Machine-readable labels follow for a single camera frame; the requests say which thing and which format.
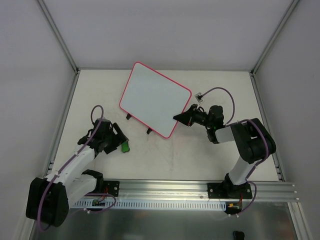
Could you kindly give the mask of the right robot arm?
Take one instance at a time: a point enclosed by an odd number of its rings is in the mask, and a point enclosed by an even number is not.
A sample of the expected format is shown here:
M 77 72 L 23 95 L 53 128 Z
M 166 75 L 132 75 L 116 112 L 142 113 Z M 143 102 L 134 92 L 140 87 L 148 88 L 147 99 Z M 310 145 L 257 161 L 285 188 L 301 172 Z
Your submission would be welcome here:
M 206 128 L 208 140 L 213 144 L 235 142 L 239 158 L 224 180 L 207 184 L 210 199 L 251 199 L 248 178 L 257 165 L 276 151 L 276 144 L 258 118 L 247 119 L 227 125 L 224 123 L 223 107 L 213 105 L 208 112 L 196 104 L 173 117 L 185 126 L 199 124 Z

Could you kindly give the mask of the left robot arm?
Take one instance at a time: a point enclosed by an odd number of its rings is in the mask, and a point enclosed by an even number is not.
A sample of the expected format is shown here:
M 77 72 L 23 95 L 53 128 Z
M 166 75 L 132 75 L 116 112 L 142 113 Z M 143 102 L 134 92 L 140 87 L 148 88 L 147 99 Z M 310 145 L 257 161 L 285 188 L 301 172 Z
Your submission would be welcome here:
M 70 208 L 82 197 L 105 194 L 103 174 L 85 167 L 100 153 L 109 154 L 127 141 L 127 136 L 116 122 L 97 119 L 58 170 L 43 178 L 36 177 L 30 183 L 26 217 L 59 227 Z

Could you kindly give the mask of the green bone-shaped eraser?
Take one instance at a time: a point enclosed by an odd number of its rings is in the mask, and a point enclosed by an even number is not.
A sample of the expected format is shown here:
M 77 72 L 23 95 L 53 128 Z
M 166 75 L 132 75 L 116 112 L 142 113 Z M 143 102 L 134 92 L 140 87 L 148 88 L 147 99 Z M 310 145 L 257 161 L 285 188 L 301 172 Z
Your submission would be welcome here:
M 128 142 L 128 141 L 123 142 L 123 143 L 121 144 L 121 152 L 122 152 L 122 153 L 127 153 L 127 152 L 129 152 L 129 151 L 130 151 L 129 142 Z

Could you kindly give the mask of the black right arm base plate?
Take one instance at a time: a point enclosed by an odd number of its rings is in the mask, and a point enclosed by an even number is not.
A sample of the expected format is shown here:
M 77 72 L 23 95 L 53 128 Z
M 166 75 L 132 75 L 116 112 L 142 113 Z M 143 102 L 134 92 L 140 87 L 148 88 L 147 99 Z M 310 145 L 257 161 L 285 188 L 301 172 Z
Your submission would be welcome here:
M 240 199 L 249 200 L 253 198 L 249 183 L 241 185 L 227 185 L 223 182 L 207 183 L 207 194 L 209 199 Z

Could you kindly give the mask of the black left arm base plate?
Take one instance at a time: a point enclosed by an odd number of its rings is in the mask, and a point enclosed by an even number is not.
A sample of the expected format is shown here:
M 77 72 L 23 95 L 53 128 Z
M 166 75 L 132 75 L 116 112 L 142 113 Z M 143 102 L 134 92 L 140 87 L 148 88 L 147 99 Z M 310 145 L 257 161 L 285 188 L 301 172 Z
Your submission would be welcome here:
M 102 192 L 105 194 L 119 196 L 120 182 L 115 180 L 104 180 L 102 185 Z

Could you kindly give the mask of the pink framed whiteboard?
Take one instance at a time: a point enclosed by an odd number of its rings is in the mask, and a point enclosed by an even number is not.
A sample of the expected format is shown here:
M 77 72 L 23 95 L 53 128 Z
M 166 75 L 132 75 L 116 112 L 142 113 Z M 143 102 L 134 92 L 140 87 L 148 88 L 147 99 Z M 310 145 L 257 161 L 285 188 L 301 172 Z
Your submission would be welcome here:
M 137 61 L 133 64 L 119 107 L 165 139 L 192 97 L 192 91 L 177 81 Z

